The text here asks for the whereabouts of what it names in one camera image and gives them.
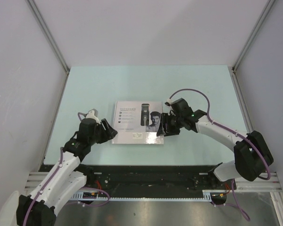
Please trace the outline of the white cardboard box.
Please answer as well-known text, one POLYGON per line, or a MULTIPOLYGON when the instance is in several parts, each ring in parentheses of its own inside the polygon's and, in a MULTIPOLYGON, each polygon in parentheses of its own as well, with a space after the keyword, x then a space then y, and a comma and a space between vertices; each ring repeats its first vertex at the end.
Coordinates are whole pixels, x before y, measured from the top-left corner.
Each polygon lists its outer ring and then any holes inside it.
POLYGON ((157 137, 160 118, 163 112, 162 102, 157 101, 117 101, 113 128, 118 132, 112 143, 162 145, 164 137, 157 137), (149 104, 149 126, 141 126, 142 104, 149 104))

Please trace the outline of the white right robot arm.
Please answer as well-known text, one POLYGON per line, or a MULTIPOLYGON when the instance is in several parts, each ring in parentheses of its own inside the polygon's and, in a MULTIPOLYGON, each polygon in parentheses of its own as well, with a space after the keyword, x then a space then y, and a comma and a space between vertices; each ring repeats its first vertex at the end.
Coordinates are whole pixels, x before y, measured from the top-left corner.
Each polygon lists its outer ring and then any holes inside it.
POLYGON ((162 113, 157 136, 179 135, 182 128, 195 133, 206 135, 223 144, 234 154, 234 160, 217 164, 208 177, 208 184, 219 189, 229 179, 239 177, 247 181, 262 179, 269 180, 271 173, 269 166, 273 164, 273 156, 262 134, 256 130, 247 133, 231 129, 214 121, 208 111, 193 111, 187 101, 180 98, 176 101, 168 100, 168 113, 162 113))

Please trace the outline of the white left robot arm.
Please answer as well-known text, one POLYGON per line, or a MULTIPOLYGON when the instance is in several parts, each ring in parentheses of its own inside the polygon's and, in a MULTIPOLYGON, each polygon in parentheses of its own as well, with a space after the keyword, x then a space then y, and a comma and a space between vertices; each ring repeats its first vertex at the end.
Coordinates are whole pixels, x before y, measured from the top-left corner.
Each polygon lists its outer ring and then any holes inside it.
POLYGON ((60 149, 60 158, 44 180, 29 195, 19 197, 16 211, 19 226, 52 226, 58 213, 81 188, 96 182, 93 168, 83 159, 94 144, 102 144, 117 135, 106 119, 92 116, 80 122, 79 129, 60 149))

